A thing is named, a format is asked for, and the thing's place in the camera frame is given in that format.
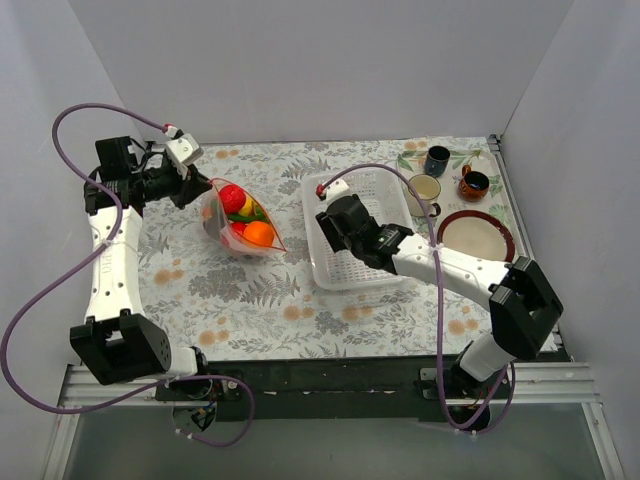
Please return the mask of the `dark blue mug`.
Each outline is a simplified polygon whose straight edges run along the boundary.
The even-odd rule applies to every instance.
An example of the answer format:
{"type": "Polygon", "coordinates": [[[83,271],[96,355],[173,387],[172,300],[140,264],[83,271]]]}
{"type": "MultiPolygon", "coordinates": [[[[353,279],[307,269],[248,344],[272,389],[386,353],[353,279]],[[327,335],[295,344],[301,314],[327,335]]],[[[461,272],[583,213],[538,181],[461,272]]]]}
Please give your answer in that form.
{"type": "Polygon", "coordinates": [[[430,147],[425,157],[424,173],[439,178],[444,174],[450,157],[451,152],[448,148],[440,145],[430,147]]]}

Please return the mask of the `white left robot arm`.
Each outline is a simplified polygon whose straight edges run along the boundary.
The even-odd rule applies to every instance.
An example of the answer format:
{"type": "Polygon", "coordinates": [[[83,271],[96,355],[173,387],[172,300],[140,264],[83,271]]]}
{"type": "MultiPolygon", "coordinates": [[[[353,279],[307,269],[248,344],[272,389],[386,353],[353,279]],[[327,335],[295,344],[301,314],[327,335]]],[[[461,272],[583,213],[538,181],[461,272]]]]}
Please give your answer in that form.
{"type": "Polygon", "coordinates": [[[144,312],[138,246],[145,206],[165,198],[184,208],[212,185],[194,165],[203,150],[178,132],[138,158],[129,136],[95,144],[99,167],[84,185],[94,248],[104,251],[92,267],[89,305],[82,325],[70,331],[73,350],[102,385],[139,378],[176,378],[193,400],[205,398],[213,377],[197,347],[177,347],[144,312]]]}

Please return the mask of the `red fake apple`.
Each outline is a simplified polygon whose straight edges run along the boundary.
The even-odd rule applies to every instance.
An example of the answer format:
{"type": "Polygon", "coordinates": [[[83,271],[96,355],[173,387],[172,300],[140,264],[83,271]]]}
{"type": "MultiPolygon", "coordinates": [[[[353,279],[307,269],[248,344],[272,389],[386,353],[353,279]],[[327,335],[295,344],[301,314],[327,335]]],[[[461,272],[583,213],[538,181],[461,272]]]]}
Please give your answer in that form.
{"type": "Polygon", "coordinates": [[[247,224],[246,224],[246,223],[243,223],[243,222],[233,222],[233,223],[231,224],[231,228],[232,228],[232,230],[233,230],[237,235],[239,235],[240,237],[243,237],[243,236],[244,236],[244,232],[245,232],[246,227],[247,227],[247,224]]]}

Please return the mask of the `clear zip bag orange seal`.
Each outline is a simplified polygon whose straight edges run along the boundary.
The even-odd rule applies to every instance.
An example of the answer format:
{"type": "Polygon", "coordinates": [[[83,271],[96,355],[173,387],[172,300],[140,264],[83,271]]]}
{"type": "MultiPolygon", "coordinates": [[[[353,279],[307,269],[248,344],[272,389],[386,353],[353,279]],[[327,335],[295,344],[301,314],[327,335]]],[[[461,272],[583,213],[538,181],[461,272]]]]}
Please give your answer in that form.
{"type": "Polygon", "coordinates": [[[263,205],[249,193],[248,190],[240,185],[222,178],[214,178],[211,180],[212,189],[202,198],[201,202],[201,220],[205,233],[216,241],[222,248],[228,252],[237,255],[251,256],[267,256],[276,253],[284,253],[286,247],[282,241],[281,235],[272,220],[271,216],[263,205]],[[265,215],[269,224],[275,231],[275,239],[271,247],[259,247],[253,245],[243,237],[237,235],[231,228],[233,222],[227,219],[227,215],[220,203],[218,192],[221,188],[228,184],[235,184],[241,187],[247,197],[252,198],[256,203],[255,215],[265,215]]]}

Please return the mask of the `floral tablecloth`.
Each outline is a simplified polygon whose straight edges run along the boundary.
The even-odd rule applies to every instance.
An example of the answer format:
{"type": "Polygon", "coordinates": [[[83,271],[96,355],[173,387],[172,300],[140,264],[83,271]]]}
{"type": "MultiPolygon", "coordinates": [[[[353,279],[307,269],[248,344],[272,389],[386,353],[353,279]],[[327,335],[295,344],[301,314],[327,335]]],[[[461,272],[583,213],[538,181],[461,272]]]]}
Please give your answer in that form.
{"type": "Polygon", "coordinates": [[[467,208],[457,185],[470,166],[489,178],[476,209],[520,241],[506,182],[483,137],[214,146],[199,170],[247,189],[267,209],[284,248],[239,256],[206,234],[203,200],[181,210],[169,200],[150,203],[138,247],[146,315],[173,343],[197,346],[212,360],[458,353],[489,330],[486,311],[309,240],[303,214],[323,175],[357,165],[349,183],[369,212],[381,223],[402,223],[404,189],[394,186],[389,169],[420,174],[433,146],[452,155],[439,180],[443,214],[467,208]]]}

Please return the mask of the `cream plate red rim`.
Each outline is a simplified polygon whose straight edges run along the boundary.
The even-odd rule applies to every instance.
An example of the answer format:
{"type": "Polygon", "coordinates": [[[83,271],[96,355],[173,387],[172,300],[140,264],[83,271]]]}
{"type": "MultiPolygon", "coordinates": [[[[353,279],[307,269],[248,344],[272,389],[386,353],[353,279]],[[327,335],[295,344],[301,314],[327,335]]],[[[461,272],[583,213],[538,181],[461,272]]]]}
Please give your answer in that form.
{"type": "Polygon", "coordinates": [[[516,255],[515,241],[507,227],[478,210],[448,215],[438,227],[437,239],[449,249],[483,260],[511,263],[516,255]]]}

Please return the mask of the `cream enamel mug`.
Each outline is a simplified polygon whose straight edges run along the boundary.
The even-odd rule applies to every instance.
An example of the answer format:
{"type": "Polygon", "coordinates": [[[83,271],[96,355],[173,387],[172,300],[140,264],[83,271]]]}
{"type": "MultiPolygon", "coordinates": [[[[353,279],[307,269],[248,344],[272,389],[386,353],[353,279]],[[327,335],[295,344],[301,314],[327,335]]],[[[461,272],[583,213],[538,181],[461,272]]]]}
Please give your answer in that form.
{"type": "Polygon", "coordinates": [[[429,217],[437,218],[441,214],[441,207],[438,203],[438,197],[441,193],[439,181],[432,176],[419,174],[411,177],[409,183],[418,194],[418,196],[414,196],[408,187],[405,188],[404,195],[410,214],[414,217],[422,217],[421,204],[425,204],[428,207],[429,217]]]}

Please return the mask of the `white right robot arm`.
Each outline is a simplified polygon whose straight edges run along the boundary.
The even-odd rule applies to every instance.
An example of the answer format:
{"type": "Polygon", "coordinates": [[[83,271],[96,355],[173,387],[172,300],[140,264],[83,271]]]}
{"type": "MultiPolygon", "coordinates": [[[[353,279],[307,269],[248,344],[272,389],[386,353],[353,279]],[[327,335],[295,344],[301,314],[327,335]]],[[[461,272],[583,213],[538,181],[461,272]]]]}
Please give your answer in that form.
{"type": "Polygon", "coordinates": [[[489,312],[490,331],[472,341],[449,370],[460,395],[475,397],[509,362],[538,356],[564,307],[536,261],[490,261],[434,248],[407,227],[378,224],[355,194],[324,194],[321,200],[326,207],[316,220],[334,252],[347,250],[376,270],[441,283],[489,312]]]}

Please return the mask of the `floral serving tray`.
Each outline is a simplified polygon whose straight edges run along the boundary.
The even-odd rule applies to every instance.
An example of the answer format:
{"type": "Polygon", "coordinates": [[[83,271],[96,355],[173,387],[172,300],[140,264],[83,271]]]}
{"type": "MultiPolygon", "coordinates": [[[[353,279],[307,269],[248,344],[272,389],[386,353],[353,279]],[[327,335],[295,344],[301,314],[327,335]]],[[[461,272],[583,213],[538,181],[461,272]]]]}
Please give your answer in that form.
{"type": "Polygon", "coordinates": [[[492,153],[479,148],[453,150],[447,168],[438,181],[441,185],[441,193],[438,197],[441,215],[434,221],[436,234],[441,221],[448,215],[462,210],[478,210],[493,216],[511,232],[516,245],[514,259],[528,254],[505,180],[498,161],[492,153]],[[464,165],[470,165],[473,170],[484,173],[490,180],[489,191],[480,202],[467,202],[458,194],[458,183],[462,177],[461,171],[464,165]]]}

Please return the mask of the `fake orange mandarin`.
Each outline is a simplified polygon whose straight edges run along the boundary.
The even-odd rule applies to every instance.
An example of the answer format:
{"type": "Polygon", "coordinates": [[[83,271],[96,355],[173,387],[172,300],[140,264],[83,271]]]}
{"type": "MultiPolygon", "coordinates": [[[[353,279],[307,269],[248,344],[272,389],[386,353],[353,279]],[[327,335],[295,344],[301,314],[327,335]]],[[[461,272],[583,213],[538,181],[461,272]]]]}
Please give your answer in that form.
{"type": "Polygon", "coordinates": [[[275,239],[273,227],[264,221],[253,221],[244,228],[243,239],[259,247],[271,247],[275,239]]]}

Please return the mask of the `yellow fake lemon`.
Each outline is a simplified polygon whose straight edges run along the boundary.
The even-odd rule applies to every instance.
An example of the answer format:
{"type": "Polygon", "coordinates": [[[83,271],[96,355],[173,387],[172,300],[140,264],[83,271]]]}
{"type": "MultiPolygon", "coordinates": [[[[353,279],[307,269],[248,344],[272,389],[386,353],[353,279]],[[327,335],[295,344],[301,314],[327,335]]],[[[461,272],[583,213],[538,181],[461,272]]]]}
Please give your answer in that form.
{"type": "Polygon", "coordinates": [[[238,213],[243,217],[252,217],[255,215],[256,203],[255,201],[247,197],[244,205],[238,211],[238,213]]]}

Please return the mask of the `white plastic mesh basket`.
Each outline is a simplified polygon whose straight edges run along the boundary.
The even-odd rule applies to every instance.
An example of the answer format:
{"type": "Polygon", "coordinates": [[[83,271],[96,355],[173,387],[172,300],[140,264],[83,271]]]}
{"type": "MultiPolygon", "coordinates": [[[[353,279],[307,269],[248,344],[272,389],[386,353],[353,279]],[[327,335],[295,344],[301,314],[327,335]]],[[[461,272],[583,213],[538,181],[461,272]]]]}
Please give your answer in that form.
{"type": "Polygon", "coordinates": [[[402,281],[387,270],[388,224],[411,229],[401,182],[381,168],[311,174],[301,183],[313,278],[330,291],[390,287],[402,281]]]}

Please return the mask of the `orange brown mug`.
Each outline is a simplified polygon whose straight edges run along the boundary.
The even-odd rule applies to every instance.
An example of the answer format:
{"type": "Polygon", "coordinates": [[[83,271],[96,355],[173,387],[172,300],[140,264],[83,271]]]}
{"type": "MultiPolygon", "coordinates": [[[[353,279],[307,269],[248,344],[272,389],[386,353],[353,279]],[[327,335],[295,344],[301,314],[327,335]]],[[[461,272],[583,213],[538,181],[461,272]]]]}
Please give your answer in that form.
{"type": "Polygon", "coordinates": [[[459,196],[471,203],[477,203],[484,199],[490,188],[490,180],[487,175],[473,170],[470,165],[462,167],[462,177],[458,183],[459,196]]]}

